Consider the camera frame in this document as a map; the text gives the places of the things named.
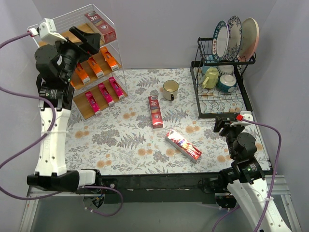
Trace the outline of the red 3D toothpaste box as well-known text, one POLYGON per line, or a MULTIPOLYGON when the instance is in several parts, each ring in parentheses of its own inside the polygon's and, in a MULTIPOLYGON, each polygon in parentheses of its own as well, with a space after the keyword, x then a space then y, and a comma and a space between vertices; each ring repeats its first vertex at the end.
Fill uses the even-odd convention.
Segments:
POLYGON ((150 115, 153 129, 163 128, 163 119, 161 115, 159 100, 157 95, 148 97, 150 115))
POLYGON ((101 40, 107 44, 116 40, 115 29, 104 20, 98 13, 95 11, 89 12, 84 15, 86 18, 87 25, 95 32, 99 33, 101 40))
POLYGON ((165 139, 193 163, 197 163, 202 155, 202 152, 197 147, 175 130, 170 130, 165 139))

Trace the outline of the orange toothpaste box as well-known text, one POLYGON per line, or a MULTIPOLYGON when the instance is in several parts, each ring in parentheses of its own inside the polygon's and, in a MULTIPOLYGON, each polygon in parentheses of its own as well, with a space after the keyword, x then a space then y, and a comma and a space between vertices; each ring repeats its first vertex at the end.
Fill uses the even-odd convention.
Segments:
POLYGON ((104 72, 103 70, 101 69, 101 67, 97 64, 97 62, 94 60, 93 57, 90 57, 88 60, 87 60, 90 68, 93 70, 93 72, 95 73, 96 77, 97 78, 101 78, 104 76, 104 72))
POLYGON ((108 63, 109 67, 111 68, 112 71, 115 71, 119 69, 119 65, 116 61, 116 59, 112 56, 112 54, 109 52, 107 47, 103 47, 100 49, 101 54, 104 57, 104 60, 108 63))
POLYGON ((82 83, 85 85, 90 82, 90 78, 86 71, 83 69, 80 63, 77 64, 75 72, 77 73, 78 77, 81 79, 82 83))

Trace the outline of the orange toothpaste box top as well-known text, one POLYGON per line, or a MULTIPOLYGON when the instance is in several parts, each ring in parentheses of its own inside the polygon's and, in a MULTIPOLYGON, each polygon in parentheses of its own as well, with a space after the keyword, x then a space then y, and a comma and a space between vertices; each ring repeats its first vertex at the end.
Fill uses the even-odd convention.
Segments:
POLYGON ((103 70, 101 69, 101 67, 97 64, 97 62, 94 60, 93 57, 90 57, 88 60, 87 60, 90 68, 93 70, 93 72, 95 73, 96 77, 97 78, 101 78, 104 76, 104 72, 103 70))

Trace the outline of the pink toothpaste box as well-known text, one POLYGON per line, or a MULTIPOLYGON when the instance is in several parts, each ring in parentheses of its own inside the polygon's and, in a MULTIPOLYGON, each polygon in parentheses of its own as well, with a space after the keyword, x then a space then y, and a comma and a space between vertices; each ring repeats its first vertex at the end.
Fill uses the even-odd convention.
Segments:
POLYGON ((105 87, 105 85, 103 83, 100 83, 100 84, 98 84, 98 88, 99 88, 100 92, 102 93, 104 99, 108 103, 108 105, 109 106, 113 106, 114 105, 114 100, 113 100, 111 94, 108 92, 108 90, 105 87))
POLYGON ((85 96, 86 96, 86 98, 87 98, 87 100, 88 100, 88 102, 89 102, 89 104, 90 104, 94 114, 96 116, 99 115, 101 113, 101 110, 100 110, 100 108, 99 108, 99 106, 98 106, 98 104, 97 104, 93 94, 91 93, 91 91, 86 92, 85 96))
POLYGON ((122 98, 125 97, 124 92, 122 91, 121 87, 118 85, 117 81, 115 80, 114 77, 110 77, 109 78, 109 82, 112 86, 112 88, 114 89, 116 95, 118 96, 118 98, 121 100, 122 98))

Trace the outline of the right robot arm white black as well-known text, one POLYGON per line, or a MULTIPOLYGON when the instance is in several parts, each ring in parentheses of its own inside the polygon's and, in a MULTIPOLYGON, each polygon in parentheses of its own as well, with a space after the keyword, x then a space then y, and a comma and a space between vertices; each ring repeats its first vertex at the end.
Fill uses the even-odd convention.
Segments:
POLYGON ((289 232, 271 196, 275 177, 267 184, 263 169, 258 163, 256 139, 244 132, 254 123, 250 112, 234 117, 216 117, 213 131, 226 139, 232 164, 219 172, 218 185, 230 192, 255 232, 289 232))

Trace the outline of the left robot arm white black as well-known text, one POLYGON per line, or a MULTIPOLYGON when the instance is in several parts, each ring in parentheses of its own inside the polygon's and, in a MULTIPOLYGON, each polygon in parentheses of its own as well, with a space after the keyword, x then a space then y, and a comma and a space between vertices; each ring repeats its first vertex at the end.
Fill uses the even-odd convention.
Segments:
POLYGON ((86 186, 92 193, 102 190, 103 182, 97 169, 67 170, 65 141, 71 113, 74 87, 71 78, 79 62, 88 60, 99 52, 100 35, 87 33, 76 27, 69 31, 79 42, 57 33, 39 29, 45 45, 35 52, 37 89, 40 96, 41 141, 38 162, 34 174, 27 176, 27 184, 42 190, 76 192, 86 186))

